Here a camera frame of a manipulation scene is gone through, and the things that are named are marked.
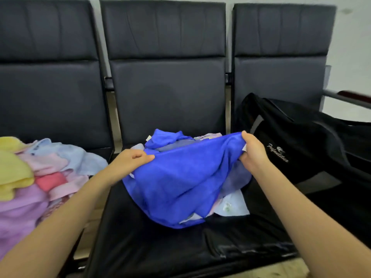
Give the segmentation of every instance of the forearm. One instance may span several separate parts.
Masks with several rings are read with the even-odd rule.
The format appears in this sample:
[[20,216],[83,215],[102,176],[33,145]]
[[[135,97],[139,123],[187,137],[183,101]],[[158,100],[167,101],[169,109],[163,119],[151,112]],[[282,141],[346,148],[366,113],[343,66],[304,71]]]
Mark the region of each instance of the forearm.
[[371,250],[314,205],[272,163],[253,175],[314,277],[371,277]]
[[108,185],[98,173],[0,261],[2,277],[56,277]]

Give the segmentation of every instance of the person's left hand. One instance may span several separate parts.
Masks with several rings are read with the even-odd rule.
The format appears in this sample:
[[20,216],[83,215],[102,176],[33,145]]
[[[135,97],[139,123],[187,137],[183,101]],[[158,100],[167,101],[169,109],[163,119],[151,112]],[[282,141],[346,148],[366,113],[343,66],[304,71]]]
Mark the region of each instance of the person's left hand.
[[143,150],[125,149],[102,172],[109,179],[110,185],[113,185],[153,159],[155,159],[154,155],[147,155]]

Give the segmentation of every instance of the pile of clothes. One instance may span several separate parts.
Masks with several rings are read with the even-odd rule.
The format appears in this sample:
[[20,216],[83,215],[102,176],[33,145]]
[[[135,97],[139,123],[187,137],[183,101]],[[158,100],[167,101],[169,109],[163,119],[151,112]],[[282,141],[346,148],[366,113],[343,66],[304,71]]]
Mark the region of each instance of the pile of clothes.
[[74,145],[0,137],[0,260],[107,165]]
[[123,184],[150,219],[171,228],[200,224],[214,213],[248,215],[240,190],[252,177],[239,160],[245,145],[241,133],[192,138],[156,129],[145,145],[132,147],[155,159]]

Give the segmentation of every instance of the chair backrest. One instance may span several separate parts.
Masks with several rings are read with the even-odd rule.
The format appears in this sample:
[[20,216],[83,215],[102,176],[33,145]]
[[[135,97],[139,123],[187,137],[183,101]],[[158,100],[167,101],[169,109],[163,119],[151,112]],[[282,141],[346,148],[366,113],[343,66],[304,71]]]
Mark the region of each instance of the chair backrest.
[[248,93],[319,109],[336,7],[235,4],[232,112]]
[[113,147],[87,0],[0,0],[0,136]]
[[100,1],[124,145],[225,132],[225,4]]

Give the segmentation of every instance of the bag logo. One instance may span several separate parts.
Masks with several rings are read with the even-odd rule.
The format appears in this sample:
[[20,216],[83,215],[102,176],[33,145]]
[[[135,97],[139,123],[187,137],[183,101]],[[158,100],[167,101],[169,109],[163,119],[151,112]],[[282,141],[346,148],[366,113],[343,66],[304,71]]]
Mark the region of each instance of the bag logo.
[[278,157],[280,157],[283,161],[285,161],[286,163],[289,162],[289,160],[286,159],[285,156],[282,154],[282,153],[285,153],[285,151],[284,151],[281,147],[277,146],[277,148],[274,148],[274,147],[273,147],[273,144],[271,144],[271,143],[268,144],[267,147],[271,150],[271,152],[273,152],[274,154],[276,154],[276,155],[277,155]]

